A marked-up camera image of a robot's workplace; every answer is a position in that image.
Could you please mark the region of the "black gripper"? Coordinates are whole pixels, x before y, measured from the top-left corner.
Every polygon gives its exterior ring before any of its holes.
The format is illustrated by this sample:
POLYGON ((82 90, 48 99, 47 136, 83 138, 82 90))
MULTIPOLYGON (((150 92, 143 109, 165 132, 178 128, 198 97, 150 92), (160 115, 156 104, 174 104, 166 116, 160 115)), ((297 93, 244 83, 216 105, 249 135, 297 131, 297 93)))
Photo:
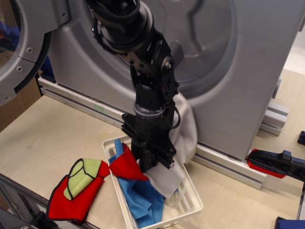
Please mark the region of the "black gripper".
POLYGON ((176 106, 170 104, 155 111, 136 106, 134 109, 135 115, 122 115, 122 130, 132 140, 132 154, 139 161, 140 170, 146 173, 159 162, 168 169, 172 168, 176 149, 169 133, 177 127, 173 120, 176 106))

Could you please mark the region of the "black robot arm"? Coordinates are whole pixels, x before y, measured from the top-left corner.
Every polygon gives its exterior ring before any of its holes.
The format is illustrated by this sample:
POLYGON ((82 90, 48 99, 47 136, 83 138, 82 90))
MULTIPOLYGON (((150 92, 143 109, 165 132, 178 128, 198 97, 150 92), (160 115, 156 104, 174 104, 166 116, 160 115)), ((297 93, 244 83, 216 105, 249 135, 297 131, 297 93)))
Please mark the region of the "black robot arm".
POLYGON ((139 0, 89 0, 97 43, 129 65, 136 99, 134 114, 124 114, 123 131, 142 172, 157 164, 174 165, 176 149, 169 138, 180 114, 174 97, 179 84, 164 36, 154 27, 149 8, 139 0))

